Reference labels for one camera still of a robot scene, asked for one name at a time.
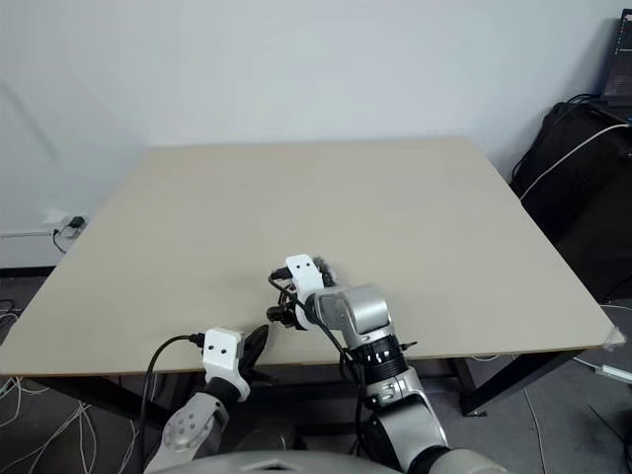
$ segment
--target silver robot arm segment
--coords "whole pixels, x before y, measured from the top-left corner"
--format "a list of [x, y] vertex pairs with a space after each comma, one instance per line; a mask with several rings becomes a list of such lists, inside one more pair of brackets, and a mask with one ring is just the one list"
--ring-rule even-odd
[[[507, 472], [475, 452], [448, 448], [417, 371], [404, 358], [408, 345], [398, 342], [378, 288], [334, 286], [324, 261], [314, 261], [307, 255], [288, 257], [286, 267], [273, 276], [288, 277], [295, 288], [300, 302], [294, 307], [295, 326], [311, 330], [322, 325], [343, 334], [360, 367], [362, 401], [373, 411], [363, 434], [372, 457], [408, 473]], [[291, 321], [285, 317], [283, 324], [291, 326]]]

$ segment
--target black cable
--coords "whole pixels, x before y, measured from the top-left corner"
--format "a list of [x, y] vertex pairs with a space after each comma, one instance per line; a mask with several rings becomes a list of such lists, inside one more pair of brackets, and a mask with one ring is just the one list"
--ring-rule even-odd
[[167, 385], [167, 374], [166, 373], [163, 373], [163, 374], [157, 373], [156, 375], [154, 375], [154, 383], [153, 383], [154, 387], [155, 387], [156, 381], [158, 379], [160, 379], [160, 388], [158, 389], [158, 392], [154, 393], [154, 389], [153, 388], [151, 389], [151, 391], [152, 391], [152, 399], [151, 399], [151, 401], [152, 402], [154, 400], [159, 399], [160, 396], [162, 395], [162, 392], [165, 391], [165, 385]]
[[600, 421], [601, 421], [601, 422], [602, 422], [602, 423], [603, 423], [603, 424], [604, 424], [604, 425], [605, 425], [605, 426], [606, 426], [606, 427], [607, 427], [607, 428], [608, 428], [608, 429], [609, 429], [609, 430], [610, 430], [610, 431], [611, 431], [611, 432], [612, 432], [612, 433], [613, 433], [616, 437], [618, 437], [618, 438], [619, 438], [619, 440], [620, 440], [621, 442], [623, 442], [623, 443], [625, 442], [624, 437], [623, 437], [621, 434], [619, 434], [619, 432], [618, 432], [617, 430], [615, 430], [615, 429], [612, 427], [612, 425], [611, 425], [609, 422], [607, 422], [607, 421], [605, 420], [605, 418], [604, 418], [602, 415], [600, 415], [600, 414], [598, 413], [598, 411], [597, 411], [597, 410], [595, 410], [595, 409], [593, 408], [593, 406], [588, 405], [588, 407], [592, 410], [592, 412], [594, 413], [594, 415], [595, 415], [597, 418], [599, 418], [599, 420], [600, 420]]
[[[303, 311], [305, 311], [305, 305], [298, 299], [298, 297], [296, 296], [295, 293], [292, 293], [291, 291], [289, 291], [289, 286], [286, 286], [286, 287], [281, 286], [280, 284], [278, 284], [273, 279], [272, 275], [268, 276], [268, 282], [274, 288], [276, 288], [278, 291], [280, 291], [281, 293], [286, 295], [299, 308], [301, 308]], [[344, 373], [344, 366], [346, 366], [347, 368], [350, 369], [350, 373], [352, 374], [352, 376], [354, 378], [354, 382], [355, 382], [355, 384], [357, 386], [357, 399], [355, 401], [355, 435], [357, 436], [357, 448], [361, 447], [364, 450], [364, 452], [366, 452], [368, 457], [372, 459], [371, 453], [366, 448], [366, 443], [364, 442], [364, 437], [362, 435], [361, 413], [362, 413], [362, 395], [364, 394], [364, 377], [363, 377], [362, 371], [361, 371], [361, 369], [360, 370], [356, 370], [356, 368], [354, 366], [355, 362], [354, 362], [353, 358], [351, 357], [349, 352], [346, 351], [341, 346], [341, 344], [334, 337], [334, 335], [329, 330], [329, 328], [327, 326], [325, 326], [318, 319], [316, 319], [316, 321], [314, 323], [316, 324], [316, 326], [318, 326], [323, 331], [323, 333], [325, 333], [325, 336], [327, 336], [327, 338], [336, 347], [336, 350], [338, 351], [338, 354], [340, 356], [339, 371], [340, 371], [341, 375], [343, 376], [343, 378], [346, 379], [345, 373]]]
[[162, 441], [162, 436], [158, 436], [158, 439], [156, 439], [154, 441], [154, 443], [151, 445], [151, 447], [149, 448], [149, 450], [147, 451], [147, 453], [145, 454], [145, 458], [143, 459], [143, 465], [147, 464], [147, 461], [151, 458], [151, 455], [154, 453], [154, 451], [156, 450], [156, 448], [158, 447], [158, 444], [160, 444], [160, 441]]
[[66, 227], [68, 227], [68, 225], [67, 225], [67, 224], [66, 224], [66, 225], [64, 225], [64, 226], [61, 228], [61, 230], [57, 230], [57, 229], [55, 229], [55, 230], [53, 230], [53, 231], [52, 231], [52, 243], [53, 243], [53, 245], [54, 245], [55, 247], [57, 247], [57, 250], [59, 250], [59, 252], [61, 252], [62, 254], [65, 254], [65, 253], [66, 253], [66, 251], [65, 251], [65, 250], [63, 250], [61, 247], [59, 247], [59, 244], [57, 243], [56, 238], [57, 238], [57, 235], [61, 235], [61, 233], [62, 233], [64, 230], [66, 230]]
[[149, 361], [149, 365], [147, 365], [147, 371], [145, 372], [145, 376], [142, 384], [142, 398], [140, 401], [140, 420], [138, 422], [138, 474], [143, 474], [145, 468], [145, 422], [147, 417], [147, 394], [149, 392], [149, 380], [151, 379], [151, 374], [154, 371], [154, 365], [156, 364], [156, 360], [160, 353], [162, 353], [167, 346], [176, 341], [192, 341], [192, 337], [195, 335], [183, 335], [176, 336], [168, 341], [162, 343], [162, 345], [156, 350], [151, 360]]
[[588, 94], [588, 93], [578, 94], [577, 96], [573, 96], [571, 99], [566, 101], [566, 103], [567, 104], [571, 104], [573, 101], [575, 101], [577, 99], [588, 100], [588, 99], [594, 99], [595, 97], [598, 97], [598, 95], [597, 94]]
[[347, 451], [347, 454], [349, 455], [353, 454], [356, 449], [357, 449], [357, 438], [354, 439], [354, 443], [351, 445], [351, 447]]

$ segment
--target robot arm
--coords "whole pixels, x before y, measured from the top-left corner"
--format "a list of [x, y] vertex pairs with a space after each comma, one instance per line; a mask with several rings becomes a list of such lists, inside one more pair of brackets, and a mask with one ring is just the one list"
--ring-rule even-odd
[[271, 278], [291, 279], [294, 297], [272, 314], [285, 313], [282, 322], [298, 329], [342, 332], [359, 368], [362, 403], [373, 412], [369, 428], [360, 435], [374, 460], [408, 473], [507, 472], [475, 452], [448, 448], [417, 371], [406, 363], [406, 346], [397, 340], [377, 287], [325, 287], [334, 279], [324, 262], [314, 263], [307, 255], [289, 257], [285, 263]]
[[215, 328], [204, 336], [206, 385], [170, 418], [145, 473], [290, 470], [315, 474], [331, 471], [332, 466], [350, 474], [508, 472], [476, 452], [448, 448], [417, 372], [402, 354], [408, 345], [399, 344], [386, 302], [375, 286], [335, 286], [335, 277], [324, 262], [306, 255], [289, 257], [285, 264], [269, 277], [281, 295], [278, 306], [268, 310], [268, 317], [297, 329], [322, 329], [328, 336], [329, 331], [341, 331], [347, 347], [343, 350], [336, 341], [337, 348], [353, 361], [361, 401], [372, 411], [358, 440], [368, 446], [367, 453], [377, 463], [342, 454], [292, 450], [210, 456], [217, 452], [228, 411], [250, 393], [242, 375], [249, 379], [262, 376], [251, 367], [267, 335], [267, 327], [255, 331], [248, 339], [254, 337], [257, 348], [244, 355], [248, 341], [242, 341], [240, 333]]
[[250, 386], [239, 372], [243, 352], [240, 333], [223, 328], [206, 331], [202, 350], [206, 385], [171, 416], [145, 473], [190, 463], [217, 451], [228, 424], [228, 410], [250, 395]]

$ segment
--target power strip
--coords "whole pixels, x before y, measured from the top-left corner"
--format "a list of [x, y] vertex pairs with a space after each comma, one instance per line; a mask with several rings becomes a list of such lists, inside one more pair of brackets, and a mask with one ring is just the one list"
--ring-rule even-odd
[[594, 367], [594, 373], [613, 378], [619, 382], [632, 384], [632, 373], [621, 370], [620, 368], [611, 367], [610, 365], [596, 365]]

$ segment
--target laptop screen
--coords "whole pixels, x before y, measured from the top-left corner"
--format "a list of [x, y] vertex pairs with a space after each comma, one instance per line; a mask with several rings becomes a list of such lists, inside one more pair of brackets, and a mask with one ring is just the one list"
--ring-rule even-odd
[[621, 15], [601, 98], [612, 103], [632, 98], [632, 10], [623, 10]]

